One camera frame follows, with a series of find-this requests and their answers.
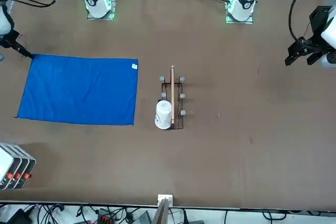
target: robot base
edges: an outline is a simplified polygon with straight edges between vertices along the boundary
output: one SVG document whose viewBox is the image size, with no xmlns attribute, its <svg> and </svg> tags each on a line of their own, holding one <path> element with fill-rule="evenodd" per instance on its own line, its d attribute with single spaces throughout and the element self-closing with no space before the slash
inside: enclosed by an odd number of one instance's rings
<svg viewBox="0 0 336 224">
<path fill-rule="evenodd" d="M 253 24 L 253 16 L 251 15 L 246 21 L 237 21 L 235 20 L 230 13 L 225 13 L 225 21 L 228 24 Z"/>
<path fill-rule="evenodd" d="M 113 20 L 115 16 L 115 8 L 113 10 L 108 11 L 105 16 L 101 18 L 94 18 L 92 15 L 88 12 L 88 20 Z"/>
<path fill-rule="evenodd" d="M 253 14 L 245 20 L 245 21 L 237 21 L 232 17 L 232 15 L 228 12 L 228 9 L 231 8 L 231 4 L 234 0 L 229 0 L 230 3 L 225 3 L 225 22 L 227 24 L 253 24 Z"/>
</svg>

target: floor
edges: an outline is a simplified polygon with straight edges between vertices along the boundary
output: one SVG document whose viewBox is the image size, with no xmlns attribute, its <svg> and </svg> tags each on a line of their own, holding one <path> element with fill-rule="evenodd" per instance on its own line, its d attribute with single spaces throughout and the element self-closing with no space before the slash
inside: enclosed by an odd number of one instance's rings
<svg viewBox="0 0 336 224">
<path fill-rule="evenodd" d="M 0 221 L 7 221 L 19 208 L 25 209 L 29 207 L 29 205 L 9 205 L 5 206 L 0 210 Z M 33 224 L 38 224 L 37 216 L 38 216 L 38 208 L 37 206 L 33 212 L 30 214 L 30 218 L 33 221 Z M 78 222 L 83 221 L 83 217 L 79 216 L 76 217 L 77 210 L 79 209 L 78 206 L 66 206 L 64 211 L 56 210 L 53 214 L 53 217 L 59 224 L 75 224 Z M 110 211 L 114 211 L 118 208 L 116 207 L 109 207 Z M 178 224 L 183 222 L 183 211 L 181 209 L 174 209 L 172 208 L 172 215 L 169 215 L 167 224 Z M 155 215 L 156 209 L 148 209 L 148 208 L 140 208 L 136 212 L 134 212 L 134 219 L 141 216 L 145 211 L 148 211 L 151 220 Z M 46 211 L 42 208 L 39 220 L 40 222 L 43 219 Z M 204 221 L 205 224 L 249 224 L 249 223 L 259 223 L 259 224 L 269 224 L 270 221 L 265 219 L 263 215 L 259 212 L 236 212 L 236 211 L 229 211 L 226 216 L 226 222 L 224 222 L 226 211 L 220 210 L 186 210 L 188 221 Z M 83 209 L 83 214 L 86 221 L 94 222 L 97 219 L 97 215 L 89 208 L 85 207 Z M 124 218 L 125 214 L 121 216 L 121 214 L 117 214 L 117 217 Z M 283 214 L 272 214 L 272 218 L 282 218 Z M 305 216 L 305 215 L 287 215 L 286 218 L 282 221 L 274 221 L 274 223 L 278 224 L 334 224 L 335 219 L 334 217 L 323 217 L 323 216 Z"/>
</svg>

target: electronic equipment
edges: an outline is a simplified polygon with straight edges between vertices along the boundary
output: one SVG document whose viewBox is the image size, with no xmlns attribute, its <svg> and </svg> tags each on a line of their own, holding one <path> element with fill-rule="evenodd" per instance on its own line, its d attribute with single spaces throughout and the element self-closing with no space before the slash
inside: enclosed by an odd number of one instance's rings
<svg viewBox="0 0 336 224">
<path fill-rule="evenodd" d="M 36 160 L 16 144 L 0 143 L 0 190 L 22 188 Z"/>
</svg>

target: blue cloth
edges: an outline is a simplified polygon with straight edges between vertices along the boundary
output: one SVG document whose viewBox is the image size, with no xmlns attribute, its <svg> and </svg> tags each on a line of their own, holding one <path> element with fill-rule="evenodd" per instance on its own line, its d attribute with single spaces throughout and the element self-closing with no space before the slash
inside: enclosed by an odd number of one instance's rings
<svg viewBox="0 0 336 224">
<path fill-rule="evenodd" d="M 35 55 L 18 118 L 134 124 L 138 60 Z"/>
</svg>

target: table surface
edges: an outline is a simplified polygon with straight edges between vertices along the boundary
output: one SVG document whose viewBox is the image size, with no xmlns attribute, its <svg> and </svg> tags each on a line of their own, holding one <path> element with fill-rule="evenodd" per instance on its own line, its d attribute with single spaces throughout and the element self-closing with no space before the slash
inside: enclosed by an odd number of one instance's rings
<svg viewBox="0 0 336 224">
<path fill-rule="evenodd" d="M 336 210 L 334 69 L 285 67 L 292 0 L 259 0 L 253 25 L 225 24 L 213 0 L 118 0 L 115 20 L 88 21 L 81 0 L 14 4 L 28 50 L 138 58 L 134 126 L 14 118 L 30 60 L 1 48 L 0 137 L 37 159 L 26 187 L 2 199 Z M 301 36 L 324 0 L 298 0 Z M 185 129 L 154 124 L 159 76 L 186 79 Z"/>
</svg>

